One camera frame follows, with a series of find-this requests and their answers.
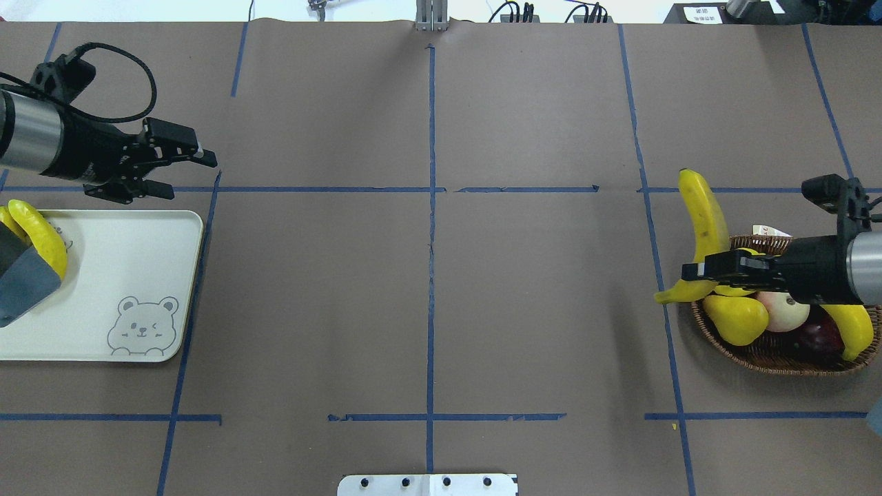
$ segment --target white bracket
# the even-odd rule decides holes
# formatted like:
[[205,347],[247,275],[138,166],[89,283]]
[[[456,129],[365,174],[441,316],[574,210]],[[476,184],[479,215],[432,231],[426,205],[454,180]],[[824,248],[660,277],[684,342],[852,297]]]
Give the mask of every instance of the white bracket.
[[447,0],[416,0],[417,31],[447,31]]
[[347,476],[337,496],[518,496],[518,476],[438,474]]

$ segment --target gray tabletop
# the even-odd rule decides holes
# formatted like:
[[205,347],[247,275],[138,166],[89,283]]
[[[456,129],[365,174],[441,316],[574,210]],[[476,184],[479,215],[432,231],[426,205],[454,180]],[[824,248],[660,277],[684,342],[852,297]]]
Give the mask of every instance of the gray tabletop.
[[[0,364],[0,493],[488,471],[521,494],[882,487],[863,420],[882,364],[748,371],[652,299],[692,255],[683,167],[723,188],[733,234],[833,233],[809,177],[882,187],[878,28],[0,23],[0,69],[85,41],[143,58],[153,115],[221,170],[158,170],[177,198],[135,204],[206,222],[175,357]],[[79,107],[146,103],[136,66],[87,59]],[[115,207],[72,185],[4,172],[0,201]]]

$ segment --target white tray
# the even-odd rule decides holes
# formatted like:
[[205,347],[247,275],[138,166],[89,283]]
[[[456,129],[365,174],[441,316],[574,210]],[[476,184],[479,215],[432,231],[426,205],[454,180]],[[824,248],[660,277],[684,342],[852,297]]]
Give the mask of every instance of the white tray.
[[61,288],[0,328],[0,360],[162,362],[187,325],[202,219],[185,210],[42,210],[68,246]]

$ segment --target white tag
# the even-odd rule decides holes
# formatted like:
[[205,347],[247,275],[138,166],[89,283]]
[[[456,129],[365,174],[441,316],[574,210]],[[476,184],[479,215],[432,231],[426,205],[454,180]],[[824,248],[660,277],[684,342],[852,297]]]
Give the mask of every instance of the white tag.
[[782,230],[777,230],[775,228],[770,228],[768,226],[758,226],[758,225],[753,226],[753,234],[760,235],[760,236],[792,237],[791,235],[787,234],[786,232],[784,232]]
[[696,24],[722,24],[720,8],[716,5],[684,7],[683,14],[686,16],[686,20]]

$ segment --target brown basket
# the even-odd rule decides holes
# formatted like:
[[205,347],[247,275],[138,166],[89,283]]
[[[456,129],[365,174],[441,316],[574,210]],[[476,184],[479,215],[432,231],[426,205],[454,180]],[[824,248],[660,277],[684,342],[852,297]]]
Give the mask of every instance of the brown basket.
[[[790,243],[789,237],[781,236],[733,236],[732,248],[752,248],[760,253],[781,255],[787,250]],[[778,375],[811,375],[816,377],[835,376],[856,372],[867,366],[876,356],[879,342],[882,340],[880,321],[882,321],[882,308],[867,306],[870,320],[873,323],[873,342],[857,356],[853,362],[838,360],[828,364],[814,364],[792,357],[785,351],[787,338],[781,333],[764,332],[756,341],[748,346],[734,346],[722,340],[714,323],[707,317],[702,308],[701,301],[692,302],[692,315],[699,324],[701,333],[723,355],[733,362],[747,367],[753,371]]]

